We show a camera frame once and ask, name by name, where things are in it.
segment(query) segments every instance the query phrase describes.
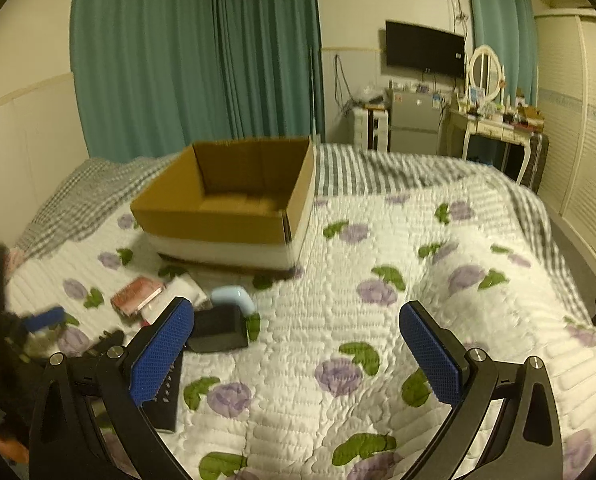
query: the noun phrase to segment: tv screen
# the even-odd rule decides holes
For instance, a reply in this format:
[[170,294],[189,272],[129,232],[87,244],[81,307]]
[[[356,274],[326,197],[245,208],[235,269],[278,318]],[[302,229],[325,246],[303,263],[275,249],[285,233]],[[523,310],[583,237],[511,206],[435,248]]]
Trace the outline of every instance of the tv screen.
[[464,38],[434,28],[387,22],[387,66],[464,77]]

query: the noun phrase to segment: curtain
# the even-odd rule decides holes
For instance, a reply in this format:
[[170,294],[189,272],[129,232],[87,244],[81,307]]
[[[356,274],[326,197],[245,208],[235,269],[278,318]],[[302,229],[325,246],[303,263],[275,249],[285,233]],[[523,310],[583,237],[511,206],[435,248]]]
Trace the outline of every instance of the curtain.
[[[536,104],[538,35],[531,0],[472,0],[474,48],[488,44],[505,67],[505,96],[515,100],[516,89]],[[483,137],[470,141],[468,158],[502,166],[504,143]]]
[[323,132],[319,47],[316,0],[73,0],[89,153],[125,162],[194,140]]

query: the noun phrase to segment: floral quilt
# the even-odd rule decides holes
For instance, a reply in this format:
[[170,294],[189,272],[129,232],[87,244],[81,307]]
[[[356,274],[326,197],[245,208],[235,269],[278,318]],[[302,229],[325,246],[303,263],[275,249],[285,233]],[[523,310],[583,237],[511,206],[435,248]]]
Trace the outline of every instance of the floral quilt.
[[[544,359],[566,479],[596,451],[596,328],[566,314],[508,199],[486,179],[318,198],[300,265],[286,280],[172,266],[126,203],[88,238],[18,267],[8,303],[18,314],[62,305],[66,323],[32,346],[75,356],[105,331],[139,329],[111,307],[122,286],[186,272],[205,291],[245,286],[257,305],[248,348],[185,354],[177,431],[161,437],[195,479],[401,478],[450,410],[399,334],[409,300],[467,348],[511,362]],[[498,409],[458,475],[475,466]],[[131,471],[127,460],[118,466]]]

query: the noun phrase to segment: open cardboard box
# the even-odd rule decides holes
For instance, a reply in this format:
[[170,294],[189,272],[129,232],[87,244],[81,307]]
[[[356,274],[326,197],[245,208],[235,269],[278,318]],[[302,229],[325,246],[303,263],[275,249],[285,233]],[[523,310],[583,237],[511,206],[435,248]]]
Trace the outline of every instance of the open cardboard box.
[[300,256],[314,193],[309,138],[196,142],[131,211],[160,254],[289,270]]

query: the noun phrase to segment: metal screw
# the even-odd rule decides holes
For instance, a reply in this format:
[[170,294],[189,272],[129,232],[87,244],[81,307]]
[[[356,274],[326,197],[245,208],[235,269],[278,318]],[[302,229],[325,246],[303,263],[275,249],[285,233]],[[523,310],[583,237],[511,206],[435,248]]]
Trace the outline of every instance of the metal screw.
[[60,363],[62,363],[64,360],[64,356],[61,353],[57,353],[57,354],[53,354],[50,358],[49,358],[49,363],[52,366],[58,366]]
[[540,370],[544,366],[542,359],[540,359],[539,357],[536,357],[535,355],[529,357],[529,364],[532,367],[534,367],[536,370]]
[[118,357],[122,357],[122,354],[124,354],[124,348],[121,346],[112,346],[106,351],[106,354],[107,357],[111,359],[117,359]]
[[474,361],[478,363],[483,362],[487,358],[487,353],[480,348],[472,348],[471,350],[469,350],[469,355]]

